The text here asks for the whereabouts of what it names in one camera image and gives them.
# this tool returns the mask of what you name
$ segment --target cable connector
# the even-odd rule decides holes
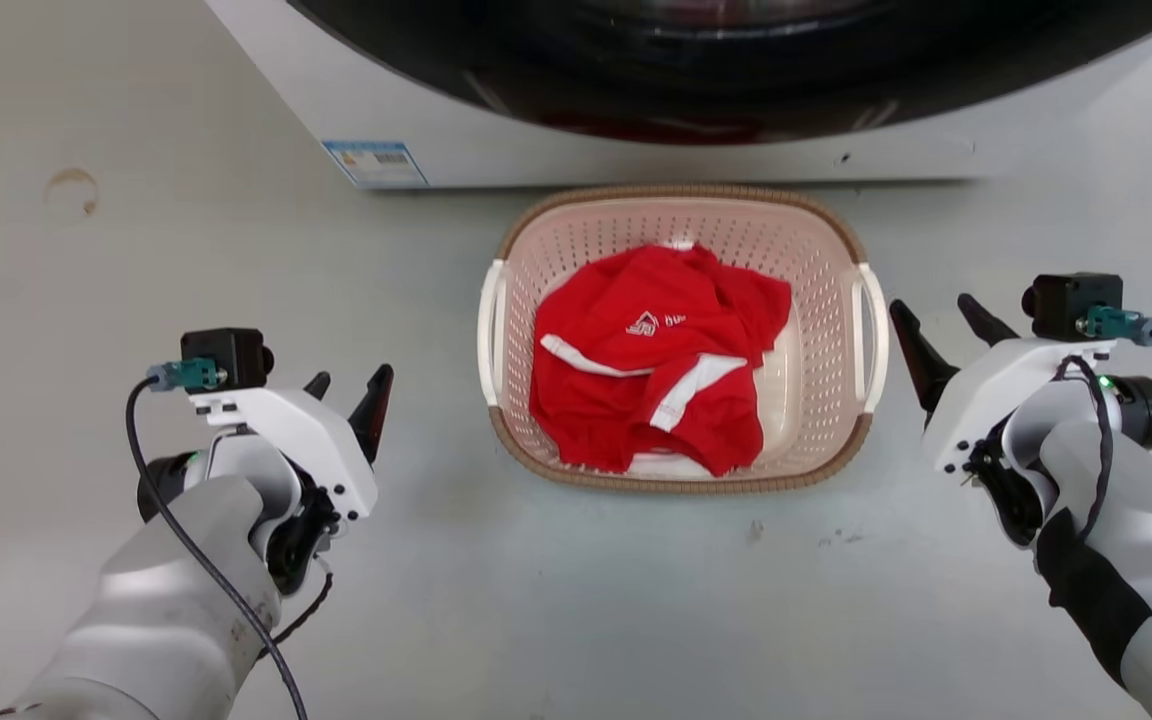
[[[210,357],[173,361],[161,365],[151,365],[145,372],[146,378],[154,379],[150,384],[151,392],[169,392],[177,387],[187,389],[212,389],[227,381],[229,373],[218,367]]]
[[[1120,310],[1107,305],[1092,306],[1085,318],[1075,320],[1074,327],[1087,338],[1130,340],[1142,347],[1152,347],[1152,318],[1135,313],[1132,310]]]

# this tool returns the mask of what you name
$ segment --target sticker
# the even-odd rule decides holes
[[[324,141],[356,187],[429,187],[402,142]]]

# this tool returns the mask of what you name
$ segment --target shirt logo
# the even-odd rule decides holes
[[[681,325],[685,319],[685,314],[667,314],[664,317],[664,327],[675,327],[675,325]],[[654,314],[644,313],[639,314],[639,319],[635,324],[626,328],[626,333],[636,334],[636,336],[642,338],[652,338],[659,327],[660,323],[655,319]]]

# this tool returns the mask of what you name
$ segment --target basket rim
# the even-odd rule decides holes
[[[820,202],[810,199],[805,195],[787,190],[772,190],[765,187],[750,187],[744,184],[710,184],[710,183],[680,183],[680,184],[630,184],[613,187],[591,187],[581,190],[568,190],[545,197],[537,202],[531,209],[526,209],[518,218],[517,222],[509,228],[509,232],[500,242],[495,259],[508,260],[509,251],[513,250],[522,232],[536,218],[548,213],[551,210],[561,209],[566,205],[579,205],[585,202],[599,200],[673,200],[673,199],[704,199],[704,200],[744,200],[765,202],[770,205],[787,205],[790,209],[809,211],[826,222],[831,229],[838,233],[842,243],[847,247],[847,255],[851,262],[862,264],[867,262],[865,247],[861,245],[861,238],[856,237],[856,232],[844,219],[838,217],[835,211],[826,209]]]
[[[765,204],[787,205],[791,209],[801,209],[821,218],[839,237],[844,242],[847,255],[856,265],[867,263],[865,249],[856,237],[849,223],[842,218],[826,209],[820,202],[810,199],[804,195],[786,190],[772,190],[772,188],[749,187],[740,184],[711,184],[711,183],[680,183],[680,184],[634,184],[582,188],[558,192],[537,202],[531,209],[524,211],[517,222],[509,228],[509,232],[500,242],[500,250],[497,258],[508,263],[509,252],[515,247],[518,237],[526,230],[526,227],[536,218],[548,213],[554,209],[563,206],[585,204],[585,202],[599,200],[672,200],[672,199],[708,199],[708,200],[744,200],[765,202]],[[624,475],[605,473],[582,473],[579,470],[553,468],[545,465],[524,450],[505,418],[505,410],[499,406],[488,408],[492,418],[492,429],[495,430],[497,438],[509,455],[518,461],[531,473],[540,475],[550,482],[571,484],[585,488],[606,488],[607,491],[637,492],[637,493],[670,493],[672,495],[744,495],[744,493],[778,492],[787,488],[804,488],[826,480],[838,471],[846,468],[847,462],[858,454],[865,438],[869,437],[870,425],[873,424],[873,414],[859,414],[851,427],[850,435],[838,448],[835,455],[824,461],[818,468],[808,473],[773,475],[770,478],[713,478],[699,480],[668,480],[668,479],[639,479]]]

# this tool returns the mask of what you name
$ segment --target clothing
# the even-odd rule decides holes
[[[788,283],[703,247],[591,263],[536,309],[531,414],[574,465],[624,471],[670,450],[711,473],[763,448],[755,369],[790,314]]]

